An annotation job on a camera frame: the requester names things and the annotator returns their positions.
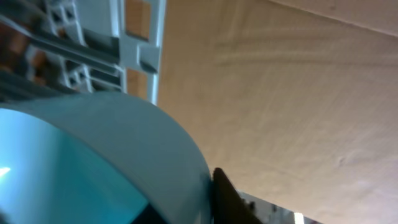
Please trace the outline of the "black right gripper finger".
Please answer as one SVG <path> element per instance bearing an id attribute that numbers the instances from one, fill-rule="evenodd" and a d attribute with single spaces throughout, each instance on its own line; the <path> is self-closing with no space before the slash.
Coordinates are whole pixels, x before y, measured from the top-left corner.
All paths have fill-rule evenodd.
<path id="1" fill-rule="evenodd" d="M 262 224 L 247 208 L 223 169 L 219 167 L 213 171 L 212 187 L 214 224 Z"/>

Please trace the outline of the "light blue bowl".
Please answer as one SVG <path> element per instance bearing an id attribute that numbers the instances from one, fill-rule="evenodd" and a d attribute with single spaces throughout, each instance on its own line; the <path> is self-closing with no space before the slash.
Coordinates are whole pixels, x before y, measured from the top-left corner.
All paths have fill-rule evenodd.
<path id="1" fill-rule="evenodd" d="M 211 223 L 210 187 L 191 136 L 143 99 L 1 104 L 2 223 Z"/>

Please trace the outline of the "grey dishwasher rack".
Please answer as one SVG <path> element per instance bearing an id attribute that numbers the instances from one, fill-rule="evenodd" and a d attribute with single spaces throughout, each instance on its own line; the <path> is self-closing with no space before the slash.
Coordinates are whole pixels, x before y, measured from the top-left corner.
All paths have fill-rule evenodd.
<path id="1" fill-rule="evenodd" d="M 1 101 L 128 91 L 157 103 L 165 1 L 2 1 Z"/>

